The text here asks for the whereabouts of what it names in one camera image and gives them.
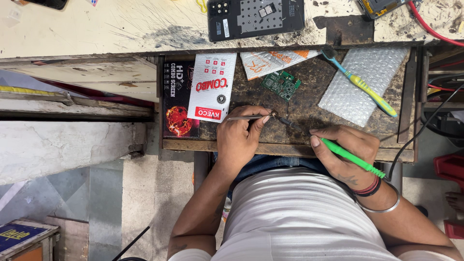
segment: scratched table surface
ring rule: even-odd
[[[459,30],[464,0],[427,0],[420,14],[438,33],[464,39]],[[403,5],[375,22],[365,23],[354,0],[306,0],[305,29],[257,38],[211,43],[207,15],[195,0],[102,0],[93,7],[70,0],[61,11],[0,1],[0,62],[35,59],[107,57],[132,53],[199,53],[265,47],[317,49],[372,43],[430,41]],[[19,23],[6,19],[11,11]]]
[[[339,62],[342,62],[347,50],[341,50],[336,56]],[[405,65],[409,59],[407,55],[397,70],[395,76],[387,88],[384,99],[396,110],[400,111],[401,106],[412,106],[412,115],[410,122],[413,122],[414,104],[401,105],[401,94],[403,90],[403,78]],[[369,118],[366,126],[361,128],[335,114],[323,110],[317,106],[332,78],[335,76],[337,68],[322,59],[320,56],[308,59],[291,67],[285,68],[285,71],[294,75],[301,80],[301,84],[293,94],[289,102],[273,92],[260,86],[264,77],[259,77],[248,81],[245,75],[245,68],[240,57],[237,57],[234,82],[232,87],[232,96],[229,111],[235,107],[247,104],[261,105],[271,108],[278,112],[281,117],[286,117],[292,122],[299,124],[306,132],[310,129],[325,128],[336,124],[345,124],[359,130],[371,133],[380,139],[380,147],[391,149],[388,159],[393,160],[394,155],[403,144],[397,143],[399,117],[390,117],[380,108],[375,108]],[[201,121],[200,138],[201,141],[216,140],[217,123]],[[413,128],[409,129],[409,138],[413,136]],[[182,145],[182,139],[175,139],[177,144],[173,143],[172,149],[185,149]],[[261,132],[259,139],[263,144],[292,144],[292,145],[309,145],[309,137],[301,132],[284,125],[283,123],[270,119]],[[407,147],[412,151],[412,144]],[[196,150],[207,150],[197,147]],[[413,161],[412,157],[404,159],[405,162]]]

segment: white striped t-shirt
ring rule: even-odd
[[[169,261],[452,261],[429,251],[399,258],[372,221],[331,177],[305,168],[261,172],[233,191],[223,244],[211,257],[186,249]]]

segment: hand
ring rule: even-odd
[[[270,112],[270,109],[261,106],[246,105],[235,108],[217,127],[218,159],[216,164],[237,175],[255,155],[259,134],[270,116],[255,120],[250,131],[247,130],[250,120],[227,121],[228,118],[254,114],[269,115]]]
[[[310,130],[309,132],[312,134],[310,138],[311,146],[317,158],[321,160],[332,177],[356,190],[365,189],[374,182],[374,173],[366,171],[343,157],[337,157],[320,138],[335,140],[353,155],[369,164],[373,164],[380,144],[376,136],[346,125],[335,125],[326,129]]]

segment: toothbrush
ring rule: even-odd
[[[388,115],[392,116],[392,117],[396,117],[397,114],[396,114],[396,111],[382,98],[380,97],[377,93],[375,93],[371,88],[369,88],[369,86],[359,77],[359,76],[356,76],[352,73],[350,73],[349,71],[347,71],[345,68],[343,68],[343,66],[341,64],[339,64],[337,62],[337,60],[335,60],[335,55],[337,55],[337,52],[334,51],[334,50],[324,50],[322,51],[321,50],[321,53],[322,55],[329,61],[331,61],[332,63],[334,63],[335,66],[338,67],[338,69],[343,72],[343,74],[345,74],[346,77],[348,77],[348,79],[350,79],[350,81],[352,83],[354,83],[356,86],[358,86],[359,88],[361,88],[361,90],[363,90],[365,93],[367,93],[371,98],[372,100],[375,101],[375,103]]]
[[[379,178],[385,177],[385,173],[383,173],[382,171],[376,169],[374,166],[372,166],[371,164],[369,164],[369,163],[363,161],[362,159],[356,157],[355,155],[351,154],[350,152],[348,152],[344,148],[342,148],[342,147],[338,146],[337,144],[329,141],[328,139],[321,138],[321,140],[322,140],[322,142],[324,142],[324,144],[326,144],[327,148],[329,148],[329,150],[331,150],[333,153],[338,154],[338,155],[350,160],[354,164],[360,166],[361,168],[374,173]]]

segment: bracelet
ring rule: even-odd
[[[382,184],[382,180],[378,176],[375,176],[374,182],[368,188],[363,190],[352,189],[351,191],[357,196],[372,196],[379,190],[380,184]]]
[[[396,195],[398,195],[398,199],[396,200],[396,203],[389,209],[386,209],[386,210],[373,210],[373,209],[368,209],[366,207],[364,207],[361,202],[359,202],[358,198],[357,197],[354,197],[354,199],[356,200],[356,203],[358,203],[358,205],[365,211],[368,211],[368,212],[371,212],[371,213],[386,213],[386,212],[390,212],[392,211],[393,209],[395,209],[398,204],[400,203],[400,193],[398,192],[398,190],[392,185],[392,184],[389,184],[387,183],[388,185],[390,185],[390,187],[393,188],[393,190],[396,192]]]

